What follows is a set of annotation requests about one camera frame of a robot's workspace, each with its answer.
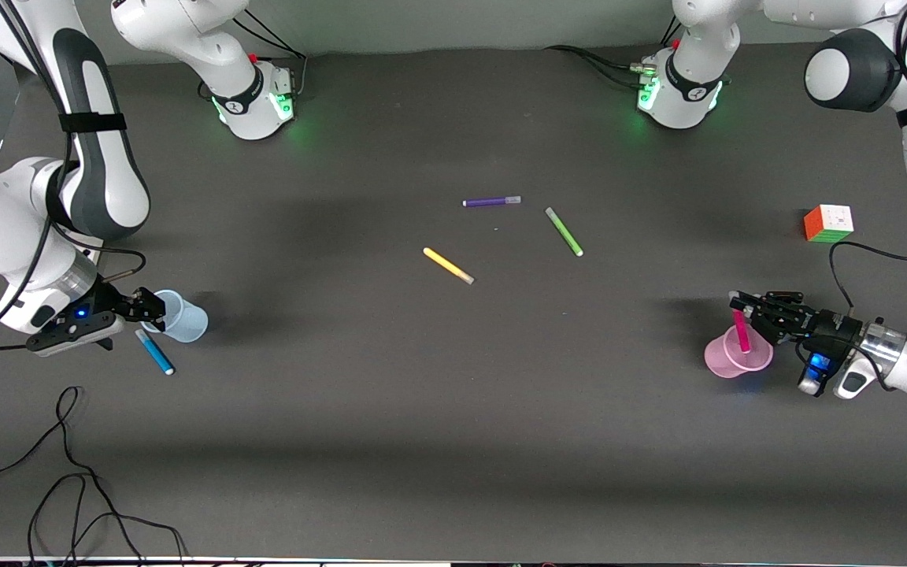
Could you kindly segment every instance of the purple marker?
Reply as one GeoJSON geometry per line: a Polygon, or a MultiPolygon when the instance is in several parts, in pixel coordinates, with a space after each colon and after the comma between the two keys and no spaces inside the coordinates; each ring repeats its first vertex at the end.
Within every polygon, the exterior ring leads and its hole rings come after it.
{"type": "Polygon", "coordinates": [[[496,205],[517,205],[519,197],[469,198],[463,201],[465,207],[494,207],[496,205]]]}

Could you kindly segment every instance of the yellow marker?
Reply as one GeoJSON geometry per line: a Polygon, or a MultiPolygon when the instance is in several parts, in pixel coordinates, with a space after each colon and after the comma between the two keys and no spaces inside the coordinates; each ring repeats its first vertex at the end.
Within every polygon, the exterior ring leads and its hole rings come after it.
{"type": "Polygon", "coordinates": [[[443,266],[447,272],[453,273],[454,276],[460,277],[461,280],[464,280],[465,284],[471,286],[475,283],[474,277],[468,276],[468,273],[463,269],[458,268],[456,265],[453,265],[450,261],[447,261],[446,258],[443,258],[437,254],[432,248],[422,248],[422,254],[429,256],[431,261],[438,263],[438,265],[443,266]]]}

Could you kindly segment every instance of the green led light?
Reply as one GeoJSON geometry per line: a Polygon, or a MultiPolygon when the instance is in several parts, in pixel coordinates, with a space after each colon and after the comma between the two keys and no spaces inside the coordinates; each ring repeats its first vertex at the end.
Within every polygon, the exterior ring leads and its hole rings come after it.
{"type": "Polygon", "coordinates": [[[216,102],[216,97],[212,97],[212,104],[216,107],[216,112],[219,112],[219,122],[226,124],[226,116],[223,116],[223,109],[219,107],[219,103],[216,102]]]}
{"type": "Polygon", "coordinates": [[[643,110],[650,110],[653,108],[653,103],[656,101],[656,95],[660,92],[660,79],[654,78],[652,82],[648,83],[644,90],[648,91],[647,94],[642,94],[639,97],[639,107],[643,110]]]}
{"type": "Polygon", "coordinates": [[[716,93],[713,94],[713,101],[709,103],[709,110],[716,108],[716,100],[720,99],[720,90],[723,90],[723,80],[716,84],[716,93]]]}
{"type": "Polygon", "coordinates": [[[268,100],[278,117],[285,121],[292,118],[292,101],[288,94],[268,93],[268,100]]]}

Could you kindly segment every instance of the plastic cup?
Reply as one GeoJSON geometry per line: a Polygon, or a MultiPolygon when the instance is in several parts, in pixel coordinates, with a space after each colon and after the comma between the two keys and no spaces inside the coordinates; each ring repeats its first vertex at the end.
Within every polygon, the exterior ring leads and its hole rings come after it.
{"type": "Polygon", "coordinates": [[[737,339],[737,326],[730,327],[721,337],[705,345],[705,365],[720,378],[735,378],[744,372],[765,369],[772,362],[772,345],[767,344],[758,331],[748,327],[751,350],[741,352],[737,339]]]}
{"type": "MultiPolygon", "coordinates": [[[[163,334],[175,341],[190,343],[197,341],[209,327],[209,314],[201,306],[181,298],[174,290],[156,291],[156,297],[166,304],[166,330],[163,334]]],[[[142,323],[142,328],[150,333],[159,333],[159,329],[149,323],[142,323]]]]}

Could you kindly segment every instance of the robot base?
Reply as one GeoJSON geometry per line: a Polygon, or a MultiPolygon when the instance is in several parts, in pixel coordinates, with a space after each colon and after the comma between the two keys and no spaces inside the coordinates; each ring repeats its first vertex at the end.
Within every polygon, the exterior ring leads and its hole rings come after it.
{"type": "Polygon", "coordinates": [[[220,121],[229,126],[238,139],[266,139],[282,124],[292,120],[294,115],[289,69],[277,68],[266,61],[256,62],[255,67],[263,76],[263,90],[246,112],[233,114],[213,100],[219,110],[220,121]]]}
{"type": "MultiPolygon", "coordinates": [[[[658,53],[644,57],[644,64],[657,65],[658,69],[665,68],[667,58],[671,57],[674,50],[670,47],[658,53]]],[[[667,80],[664,72],[659,72],[650,83],[643,87],[636,102],[636,108],[652,116],[659,124],[675,130],[683,130],[698,126],[710,110],[716,108],[716,97],[723,89],[723,83],[716,86],[712,93],[703,93],[701,100],[688,102],[684,100],[681,90],[667,80]]]]}

